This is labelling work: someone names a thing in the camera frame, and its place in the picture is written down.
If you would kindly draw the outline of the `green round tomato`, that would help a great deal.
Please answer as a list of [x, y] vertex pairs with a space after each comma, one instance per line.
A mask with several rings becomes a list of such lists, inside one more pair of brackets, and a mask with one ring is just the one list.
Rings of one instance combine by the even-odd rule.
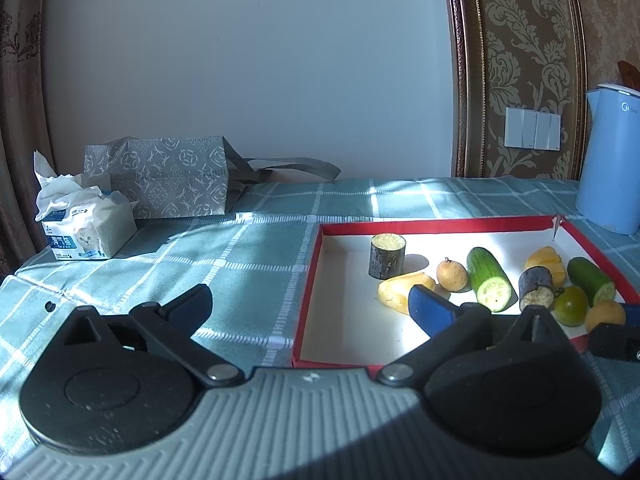
[[556, 320], [564, 326], [582, 325], [588, 308], [588, 297], [579, 286], [563, 287], [555, 295], [553, 313]]

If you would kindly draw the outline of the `brown bark log piece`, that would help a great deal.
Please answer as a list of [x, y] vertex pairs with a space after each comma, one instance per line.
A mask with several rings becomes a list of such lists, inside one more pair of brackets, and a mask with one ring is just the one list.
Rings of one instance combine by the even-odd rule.
[[387, 280], [402, 273], [405, 262], [405, 239], [395, 233], [376, 234], [371, 238], [369, 275]]

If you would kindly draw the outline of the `long green cucumber piece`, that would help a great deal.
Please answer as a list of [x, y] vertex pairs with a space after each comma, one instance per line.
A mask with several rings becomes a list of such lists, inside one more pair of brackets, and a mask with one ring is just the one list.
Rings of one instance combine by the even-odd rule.
[[518, 299], [506, 272], [488, 249], [472, 248], [466, 256], [466, 270], [476, 301], [491, 312], [503, 312]]

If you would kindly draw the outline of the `small round yellow fruit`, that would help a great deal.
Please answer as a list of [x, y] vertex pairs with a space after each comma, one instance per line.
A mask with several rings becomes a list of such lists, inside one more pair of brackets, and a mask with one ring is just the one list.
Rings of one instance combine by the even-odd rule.
[[448, 292], [460, 292], [469, 281], [468, 272], [460, 262], [445, 258], [436, 268], [439, 285]]

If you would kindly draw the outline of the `short green cucumber piece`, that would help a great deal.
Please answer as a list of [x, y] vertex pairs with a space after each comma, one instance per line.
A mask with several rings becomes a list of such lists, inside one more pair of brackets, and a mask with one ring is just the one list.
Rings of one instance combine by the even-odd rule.
[[585, 292], [590, 307], [615, 298], [616, 287], [612, 278], [592, 261], [584, 257], [571, 258], [567, 274], [570, 282]]

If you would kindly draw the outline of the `dark eggplant slice piece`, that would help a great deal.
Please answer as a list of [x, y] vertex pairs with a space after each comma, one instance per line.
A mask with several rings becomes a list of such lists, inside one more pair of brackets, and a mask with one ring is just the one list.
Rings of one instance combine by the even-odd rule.
[[524, 311], [528, 306], [550, 310], [554, 301], [552, 275], [544, 266], [531, 266], [518, 279], [518, 306]]

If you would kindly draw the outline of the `teal checked tablecloth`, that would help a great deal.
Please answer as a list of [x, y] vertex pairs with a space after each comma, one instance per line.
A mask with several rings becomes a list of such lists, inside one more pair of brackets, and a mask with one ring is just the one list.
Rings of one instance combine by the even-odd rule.
[[73, 308], [127, 312], [206, 284], [214, 312], [196, 340], [244, 370], [283, 366], [318, 226], [375, 219], [562, 214], [637, 283], [638, 237], [587, 221], [576, 193], [573, 181], [514, 177], [268, 183], [246, 190], [228, 216], [142, 222], [110, 260], [65, 262], [43, 250], [1, 284], [1, 466], [11, 468], [34, 445], [18, 395]]

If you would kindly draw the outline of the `red shallow cardboard box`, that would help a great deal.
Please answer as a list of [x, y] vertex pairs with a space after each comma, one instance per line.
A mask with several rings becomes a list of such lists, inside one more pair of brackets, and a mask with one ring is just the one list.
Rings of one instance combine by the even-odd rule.
[[506, 315], [520, 312], [518, 280], [528, 266], [554, 263], [553, 283], [566, 286], [577, 257], [613, 281], [616, 300], [639, 300], [638, 287], [561, 216], [326, 223], [312, 250], [293, 365], [378, 368], [420, 346], [428, 335], [409, 313], [410, 287], [424, 285], [456, 306], [475, 300], [474, 248], [512, 287], [496, 301]]

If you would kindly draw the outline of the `white tissue pack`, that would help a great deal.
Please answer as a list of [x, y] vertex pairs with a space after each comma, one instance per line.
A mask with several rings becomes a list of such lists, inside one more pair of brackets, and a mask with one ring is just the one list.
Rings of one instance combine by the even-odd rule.
[[106, 260], [136, 234], [125, 195], [91, 185], [81, 174], [59, 176], [38, 151], [32, 162], [40, 185], [35, 220], [55, 259]]

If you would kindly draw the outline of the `light blue electric kettle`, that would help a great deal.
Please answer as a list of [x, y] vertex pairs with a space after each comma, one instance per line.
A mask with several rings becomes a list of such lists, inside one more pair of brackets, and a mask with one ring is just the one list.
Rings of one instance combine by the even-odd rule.
[[639, 229], [639, 92], [598, 84], [586, 93], [591, 131], [576, 209], [617, 234]]

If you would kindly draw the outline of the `grey patterned gift bag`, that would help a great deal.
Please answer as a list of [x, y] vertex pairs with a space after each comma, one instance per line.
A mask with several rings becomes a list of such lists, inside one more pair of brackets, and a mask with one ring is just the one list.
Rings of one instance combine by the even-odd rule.
[[278, 170], [326, 181], [341, 169], [309, 157], [241, 156], [223, 136], [122, 138], [85, 147], [84, 174], [124, 194], [140, 220], [223, 216], [246, 188]]

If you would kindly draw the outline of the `white wall switch panel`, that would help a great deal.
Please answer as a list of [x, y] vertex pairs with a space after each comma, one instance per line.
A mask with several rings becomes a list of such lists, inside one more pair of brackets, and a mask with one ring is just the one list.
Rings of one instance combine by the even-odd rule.
[[561, 116], [526, 108], [507, 107], [504, 146], [524, 150], [559, 151]]

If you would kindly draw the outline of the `ornate brown wall panel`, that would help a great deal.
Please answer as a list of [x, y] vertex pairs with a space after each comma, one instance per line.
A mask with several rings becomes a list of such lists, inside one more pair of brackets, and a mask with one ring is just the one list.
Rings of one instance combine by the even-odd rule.
[[[579, 0], [448, 0], [456, 177], [576, 179], [587, 143]], [[506, 110], [560, 116], [560, 147], [510, 148]]]

